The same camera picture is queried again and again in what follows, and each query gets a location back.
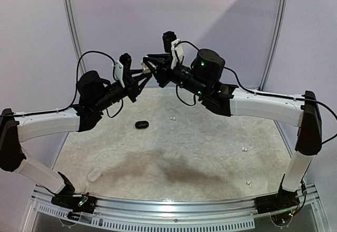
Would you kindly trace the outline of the small white case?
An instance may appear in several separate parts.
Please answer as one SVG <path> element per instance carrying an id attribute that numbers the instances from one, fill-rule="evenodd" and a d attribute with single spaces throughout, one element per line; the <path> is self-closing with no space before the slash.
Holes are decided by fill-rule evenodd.
<path id="1" fill-rule="evenodd" d="M 141 66 L 142 66 L 143 74 L 149 74 L 149 73 L 153 73 L 154 71 L 156 71 L 156 67 L 149 61 L 145 61 L 145 62 L 142 61 Z"/>

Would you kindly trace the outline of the black oval charging case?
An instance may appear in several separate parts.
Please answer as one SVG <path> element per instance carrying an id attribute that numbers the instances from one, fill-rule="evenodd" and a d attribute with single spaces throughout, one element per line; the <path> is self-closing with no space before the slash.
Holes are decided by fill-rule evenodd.
<path id="1" fill-rule="evenodd" d="M 149 122 L 146 120 L 138 121 L 135 123 L 136 129 L 146 129 L 149 127 Z"/>

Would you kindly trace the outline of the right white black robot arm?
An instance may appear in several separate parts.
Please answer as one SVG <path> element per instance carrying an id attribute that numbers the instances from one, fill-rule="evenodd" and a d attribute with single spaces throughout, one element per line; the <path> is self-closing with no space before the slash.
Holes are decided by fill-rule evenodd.
<path id="1" fill-rule="evenodd" d="M 272 198 L 277 209 L 289 204 L 315 155 L 322 148 L 322 120 L 315 94 L 268 94 L 239 85 L 223 84 L 220 78 L 225 60 L 215 51 L 201 49 L 190 67 L 183 65 L 183 54 L 149 54 L 143 57 L 160 87 L 172 82 L 198 97 L 201 104 L 221 116 L 251 116 L 271 119 L 298 127 L 298 138 L 280 191 Z"/>

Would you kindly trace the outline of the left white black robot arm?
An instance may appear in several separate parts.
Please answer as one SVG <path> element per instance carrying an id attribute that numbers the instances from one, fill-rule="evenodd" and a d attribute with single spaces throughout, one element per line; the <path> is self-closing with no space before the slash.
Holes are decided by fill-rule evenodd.
<path id="1" fill-rule="evenodd" d="M 140 69 L 123 74 L 111 83 L 91 70 L 76 83 L 80 94 L 78 104 L 66 110 L 55 109 L 38 114 L 15 115 L 11 109 L 1 115 L 1 169 L 21 174 L 45 187 L 67 208 L 78 204 L 78 196 L 70 181 L 39 161 L 34 160 L 21 144 L 27 140 L 65 132 L 85 132 L 93 129 L 102 119 L 103 111 L 128 97 L 135 102 L 151 73 Z"/>

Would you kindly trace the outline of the white oval closed case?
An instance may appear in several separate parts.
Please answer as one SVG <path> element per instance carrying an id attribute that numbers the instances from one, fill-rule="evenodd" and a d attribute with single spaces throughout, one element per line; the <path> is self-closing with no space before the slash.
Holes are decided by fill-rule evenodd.
<path id="1" fill-rule="evenodd" d="M 94 168 L 87 174 L 87 180 L 90 183 L 93 183 L 101 176 L 101 174 L 102 171 L 99 168 Z"/>

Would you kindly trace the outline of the left aluminium frame post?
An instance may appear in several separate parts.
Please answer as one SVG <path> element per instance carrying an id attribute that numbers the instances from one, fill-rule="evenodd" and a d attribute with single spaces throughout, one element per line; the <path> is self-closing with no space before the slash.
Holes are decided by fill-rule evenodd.
<path id="1" fill-rule="evenodd" d="M 82 55 L 80 40 L 77 33 L 76 23 L 75 23 L 75 16 L 73 13 L 73 6 L 71 0 L 63 0 L 64 3 L 64 9 L 65 9 L 65 15 L 66 20 L 68 24 L 68 29 L 73 45 L 73 50 L 76 56 L 76 59 L 79 60 Z"/>

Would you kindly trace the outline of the aluminium frame post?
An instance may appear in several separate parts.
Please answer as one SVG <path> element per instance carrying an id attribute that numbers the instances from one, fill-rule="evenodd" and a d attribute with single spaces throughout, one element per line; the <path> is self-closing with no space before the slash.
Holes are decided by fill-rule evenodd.
<path id="1" fill-rule="evenodd" d="M 64 9 L 65 9 L 65 15 L 66 20 L 68 24 L 68 29 L 73 45 L 73 50 L 76 56 L 76 59 L 79 60 L 82 55 L 80 40 L 77 33 L 76 23 L 75 23 L 75 16 L 73 13 L 73 6 L 71 0 L 63 0 L 64 3 Z"/>
<path id="2" fill-rule="evenodd" d="M 286 1 L 287 0 L 279 0 L 279 4 L 277 6 L 274 29 L 272 33 L 272 41 L 271 41 L 271 45 L 268 51 L 265 68 L 262 73 L 262 77 L 261 77 L 261 80 L 258 86 L 258 90 L 264 90 L 267 84 L 267 79 L 269 77 L 269 74 L 272 68 L 273 59 L 274 59 L 277 44 L 280 38 L 280 33 L 282 29 L 282 23 L 284 19 L 285 8 L 286 8 Z"/>

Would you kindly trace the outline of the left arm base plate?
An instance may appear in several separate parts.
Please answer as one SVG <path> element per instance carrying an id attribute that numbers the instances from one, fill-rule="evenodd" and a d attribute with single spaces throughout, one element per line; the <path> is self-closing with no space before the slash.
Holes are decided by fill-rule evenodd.
<path id="1" fill-rule="evenodd" d="M 53 205 L 71 209 L 74 213 L 88 213 L 93 214 L 98 199 L 94 196 L 86 194 L 77 194 L 71 191 L 61 191 L 52 197 L 51 203 Z"/>

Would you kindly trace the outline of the right aluminium frame post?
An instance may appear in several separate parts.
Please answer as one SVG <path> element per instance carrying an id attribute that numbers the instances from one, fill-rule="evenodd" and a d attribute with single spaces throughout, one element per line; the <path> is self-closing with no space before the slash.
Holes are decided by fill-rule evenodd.
<path id="1" fill-rule="evenodd" d="M 267 79 L 269 77 L 269 74 L 272 68 L 273 59 L 274 59 L 277 44 L 280 38 L 280 33 L 282 29 L 282 23 L 284 19 L 285 8 L 286 8 L 286 1 L 287 0 L 279 0 L 279 4 L 277 6 L 274 29 L 272 33 L 272 41 L 271 41 L 271 45 L 268 51 L 265 68 L 262 73 L 262 77 L 261 77 L 261 80 L 258 86 L 258 90 L 264 90 L 267 84 Z"/>

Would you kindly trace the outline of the aluminium front rail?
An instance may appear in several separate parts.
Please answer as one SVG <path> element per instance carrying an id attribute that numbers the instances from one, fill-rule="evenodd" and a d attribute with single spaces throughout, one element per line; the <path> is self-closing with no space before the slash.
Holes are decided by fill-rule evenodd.
<path id="1" fill-rule="evenodd" d="M 309 215 L 315 219 L 323 219 L 324 211 L 321 207 L 318 193 L 313 184 L 307 187 L 308 193 L 305 197 L 299 196 L 300 203 L 283 209 L 271 208 L 270 203 L 258 203 L 271 197 L 271 195 L 249 196 L 239 199 L 214 200 L 214 201 L 175 201 L 175 200 L 132 200 L 96 196 L 93 206 L 92 216 L 125 214 L 129 216 L 139 215 L 141 217 L 173 217 L 180 216 L 200 217 L 200 216 L 263 216 L 277 215 L 299 207 L 299 215 Z"/>

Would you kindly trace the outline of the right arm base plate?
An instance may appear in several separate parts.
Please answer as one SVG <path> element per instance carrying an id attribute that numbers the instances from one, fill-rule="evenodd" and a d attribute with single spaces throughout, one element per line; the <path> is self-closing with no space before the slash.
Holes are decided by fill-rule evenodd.
<path id="1" fill-rule="evenodd" d="M 265 214 L 297 206 L 298 195 L 281 195 L 279 193 L 254 198 L 254 207 L 258 214 Z"/>

